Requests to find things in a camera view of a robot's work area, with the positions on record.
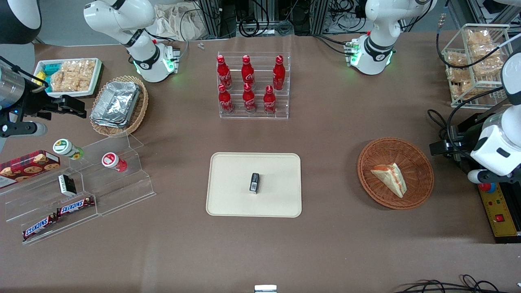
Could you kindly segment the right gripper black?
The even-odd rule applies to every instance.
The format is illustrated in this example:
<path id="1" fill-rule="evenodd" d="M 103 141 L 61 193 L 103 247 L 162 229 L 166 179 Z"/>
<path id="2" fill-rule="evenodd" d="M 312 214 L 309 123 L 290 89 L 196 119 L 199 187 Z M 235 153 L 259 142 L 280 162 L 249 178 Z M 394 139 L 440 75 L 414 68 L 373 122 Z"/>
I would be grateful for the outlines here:
<path id="1" fill-rule="evenodd" d="M 35 117 L 47 121 L 52 119 L 52 113 L 71 114 L 86 118 L 85 102 L 69 95 L 62 95 L 58 100 L 47 95 L 45 89 L 26 88 L 17 102 L 19 117 Z"/>

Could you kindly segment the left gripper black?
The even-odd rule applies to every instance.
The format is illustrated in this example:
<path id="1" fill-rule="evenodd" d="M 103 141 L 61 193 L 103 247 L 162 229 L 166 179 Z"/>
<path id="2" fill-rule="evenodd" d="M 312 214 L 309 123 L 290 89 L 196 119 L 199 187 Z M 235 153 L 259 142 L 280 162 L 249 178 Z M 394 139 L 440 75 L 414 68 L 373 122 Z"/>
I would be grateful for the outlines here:
<path id="1" fill-rule="evenodd" d="M 430 143 L 430 155 L 449 157 L 457 162 L 475 162 L 471 152 L 476 148 L 484 122 L 490 115 L 476 113 L 457 125 L 453 123 L 453 117 L 454 114 L 449 115 L 449 140 Z"/>

